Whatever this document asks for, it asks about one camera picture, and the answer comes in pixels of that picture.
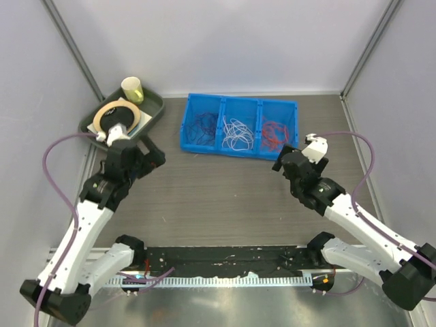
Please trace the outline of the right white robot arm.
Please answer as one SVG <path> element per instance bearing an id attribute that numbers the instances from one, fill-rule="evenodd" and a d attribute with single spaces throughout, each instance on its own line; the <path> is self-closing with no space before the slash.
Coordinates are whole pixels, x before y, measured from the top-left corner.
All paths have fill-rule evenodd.
<path id="1" fill-rule="evenodd" d="M 349 269 L 380 286 L 398 307 L 412 311 L 435 286 L 435 248 L 419 246 L 392 231 L 360 205 L 338 183 L 322 177 L 328 163 L 327 145 L 304 150 L 285 144 L 273 165 L 290 182 L 290 193 L 306 208 L 335 222 L 357 238 L 361 247 L 348 245 L 327 232 L 309 244 L 310 265 L 316 269 L 328 264 Z"/>

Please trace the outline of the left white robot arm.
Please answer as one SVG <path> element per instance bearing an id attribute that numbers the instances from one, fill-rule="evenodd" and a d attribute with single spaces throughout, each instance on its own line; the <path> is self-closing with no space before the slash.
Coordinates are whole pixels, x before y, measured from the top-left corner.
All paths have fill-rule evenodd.
<path id="1" fill-rule="evenodd" d="M 165 153 L 147 135 L 140 141 L 147 153 L 133 140 L 115 140 L 98 173 L 84 182 L 76 205 L 61 196 L 73 220 L 45 269 L 20 287 L 21 295 L 35 309 L 34 326 L 39 324 L 40 313 L 75 326 L 111 277 L 124 268 L 136 272 L 144 266 L 144 242 L 128 235 L 118 237 L 96 262 L 86 263 L 100 232 L 129 195 L 133 183 L 166 162 Z"/>

